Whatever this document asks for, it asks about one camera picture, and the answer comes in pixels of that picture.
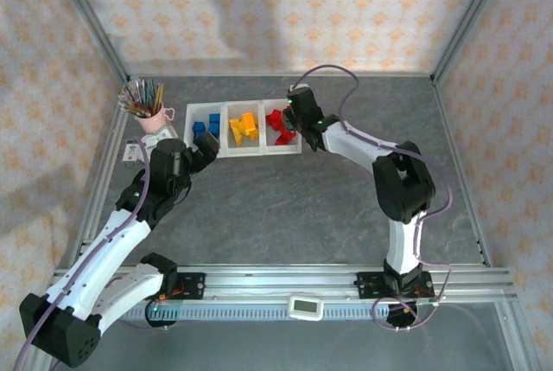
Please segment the white box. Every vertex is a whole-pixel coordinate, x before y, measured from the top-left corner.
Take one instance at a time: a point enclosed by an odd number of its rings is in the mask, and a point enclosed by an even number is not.
[[[288,106],[286,99],[266,99],[250,101],[228,101],[219,103],[193,103],[187,105],[184,124],[184,143],[194,145],[194,122],[203,122],[209,129],[209,115],[220,113],[219,154],[217,157],[260,157],[262,155],[289,155],[302,153],[302,137],[297,134],[290,144],[276,146],[280,133],[267,127],[266,116],[274,109],[283,110]],[[237,146],[229,125],[229,119],[242,118],[242,114],[252,112],[257,118],[259,137],[255,140],[243,137],[242,146]]]

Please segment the pink cup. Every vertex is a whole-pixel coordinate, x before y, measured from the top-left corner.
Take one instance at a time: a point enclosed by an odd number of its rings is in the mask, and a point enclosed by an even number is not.
[[[151,118],[139,118],[135,116],[135,120],[142,126],[144,132],[147,135],[153,135],[157,133],[168,122],[173,121],[174,118],[175,109],[172,107],[166,109],[163,105],[160,111]]]

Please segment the gray table surface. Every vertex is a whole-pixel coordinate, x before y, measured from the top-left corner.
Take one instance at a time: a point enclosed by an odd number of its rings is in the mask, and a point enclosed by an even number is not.
[[[182,136],[186,105],[215,101],[284,98],[296,77],[187,77],[156,79],[165,85],[164,104],[176,109]],[[308,79],[326,114],[337,112],[352,86],[347,77]],[[346,106],[346,118],[362,131],[402,143],[415,142],[448,174],[453,207],[424,226],[422,255],[429,261],[481,263],[473,226],[461,194],[435,95],[425,78],[361,78]],[[121,161],[124,142],[143,136],[127,120],[113,170],[101,228],[121,191],[142,168]],[[168,214],[130,254],[136,264],[157,252],[176,263],[348,263],[381,265],[387,253],[388,222],[376,198],[372,176],[345,158],[305,143],[301,155],[217,159],[193,178],[189,197]],[[432,208],[446,199],[437,193]]]
[[[200,321],[167,333],[115,323],[78,369],[510,371],[512,364],[493,304],[444,304],[422,328],[399,333],[368,321]]]

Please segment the blue block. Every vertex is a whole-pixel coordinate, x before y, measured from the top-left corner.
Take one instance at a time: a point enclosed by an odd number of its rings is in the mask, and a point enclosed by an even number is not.
[[[209,123],[220,123],[221,122],[221,115],[220,113],[214,113],[209,115]]]
[[[194,122],[192,125],[192,131],[194,132],[194,139],[206,131],[206,125],[204,122]]]
[[[218,123],[214,123],[214,122],[211,122],[209,124],[209,129],[208,131],[216,138],[216,139],[219,139],[219,133],[220,133],[220,124],[219,122]]]

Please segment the patterned wallpaper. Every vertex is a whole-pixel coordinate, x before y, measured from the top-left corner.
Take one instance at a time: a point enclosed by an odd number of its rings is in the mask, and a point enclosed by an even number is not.
[[[441,92],[494,262],[553,369],[553,0],[490,0]]]
[[[0,369],[24,337],[18,306],[67,257],[118,81],[71,0],[0,0]]]
[[[429,74],[470,0],[91,0],[131,74]]]

